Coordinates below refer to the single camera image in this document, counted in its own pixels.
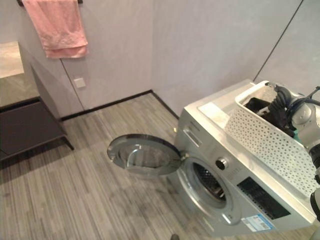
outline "pink towel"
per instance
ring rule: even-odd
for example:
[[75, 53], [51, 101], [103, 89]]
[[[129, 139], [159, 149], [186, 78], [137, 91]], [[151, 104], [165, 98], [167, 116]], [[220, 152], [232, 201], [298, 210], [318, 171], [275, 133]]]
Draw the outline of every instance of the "pink towel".
[[88, 53], [77, 0], [23, 0], [47, 58], [81, 58]]

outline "perforated basket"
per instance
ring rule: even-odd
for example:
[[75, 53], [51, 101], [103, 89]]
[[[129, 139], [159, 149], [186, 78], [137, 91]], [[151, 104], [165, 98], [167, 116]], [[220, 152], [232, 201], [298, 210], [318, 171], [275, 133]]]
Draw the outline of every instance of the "perforated basket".
[[244, 105], [253, 97], [271, 102], [276, 92], [262, 81], [235, 98], [225, 131], [307, 198], [318, 187], [304, 146]]

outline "light switch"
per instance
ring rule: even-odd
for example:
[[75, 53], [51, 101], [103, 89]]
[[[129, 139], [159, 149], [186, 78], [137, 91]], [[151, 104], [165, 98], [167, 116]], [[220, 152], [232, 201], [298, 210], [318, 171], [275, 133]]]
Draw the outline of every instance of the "light switch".
[[86, 86], [85, 80], [81, 77], [81, 78], [76, 78], [73, 80], [75, 86], [79, 89], [79, 88], [83, 88]]

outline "washing machine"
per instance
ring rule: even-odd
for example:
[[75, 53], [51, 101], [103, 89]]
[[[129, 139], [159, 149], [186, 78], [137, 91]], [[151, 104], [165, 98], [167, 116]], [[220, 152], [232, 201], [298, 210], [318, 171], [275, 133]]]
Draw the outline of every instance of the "washing machine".
[[114, 139], [111, 161], [133, 174], [167, 175], [214, 237], [286, 231], [316, 221], [309, 199], [224, 130], [246, 80], [186, 106], [174, 144], [145, 134]]

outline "wooden floor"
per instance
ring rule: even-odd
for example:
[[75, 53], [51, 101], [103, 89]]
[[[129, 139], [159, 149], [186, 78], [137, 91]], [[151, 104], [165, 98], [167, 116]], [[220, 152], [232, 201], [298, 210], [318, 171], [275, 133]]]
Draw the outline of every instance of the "wooden floor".
[[165, 178], [137, 178], [111, 163], [107, 146], [120, 135], [173, 142], [177, 120], [151, 94], [64, 125], [74, 151], [48, 145], [0, 171], [1, 240], [169, 240], [173, 233], [181, 240], [307, 240], [316, 229], [206, 237]]

